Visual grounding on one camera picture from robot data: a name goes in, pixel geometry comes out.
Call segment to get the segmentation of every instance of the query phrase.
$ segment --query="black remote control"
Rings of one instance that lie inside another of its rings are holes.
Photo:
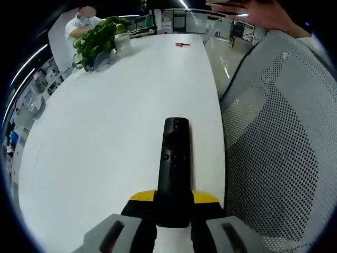
[[[154,199],[156,224],[160,227],[185,228],[190,224],[193,204],[190,157],[189,121],[166,119]]]

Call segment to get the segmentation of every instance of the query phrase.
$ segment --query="potted plant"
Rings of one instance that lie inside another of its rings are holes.
[[[100,53],[107,52],[110,54],[113,49],[118,51],[115,36],[127,32],[126,26],[130,23],[125,18],[109,17],[85,35],[76,39],[73,46],[81,59],[75,62],[76,68],[84,67],[86,71],[90,71],[93,69],[95,59]]]

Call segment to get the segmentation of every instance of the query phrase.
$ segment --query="white table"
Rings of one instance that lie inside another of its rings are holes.
[[[223,205],[222,121],[202,39],[158,35],[132,40],[132,47],[133,55],[104,72],[67,78],[31,129],[19,200],[28,228],[47,252],[74,250],[87,231],[121,213],[133,194],[156,188],[169,117],[189,119],[195,189]],[[156,250],[184,247],[165,242],[161,231]],[[182,234],[189,240],[188,232]]]

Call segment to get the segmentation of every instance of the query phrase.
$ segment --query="human hand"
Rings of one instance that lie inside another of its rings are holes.
[[[247,14],[247,16],[228,15],[227,18],[244,21],[269,30],[280,30],[295,38],[310,36],[308,32],[292,22],[286,11],[275,0],[264,0],[263,3],[256,0],[229,2],[224,0],[221,2],[231,4],[231,6],[212,6],[212,10],[215,12],[235,12],[237,15]]]

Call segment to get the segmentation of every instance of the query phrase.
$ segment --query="red object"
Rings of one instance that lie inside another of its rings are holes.
[[[190,44],[185,44],[185,43],[175,43],[176,46],[182,47],[182,46],[190,46]]]

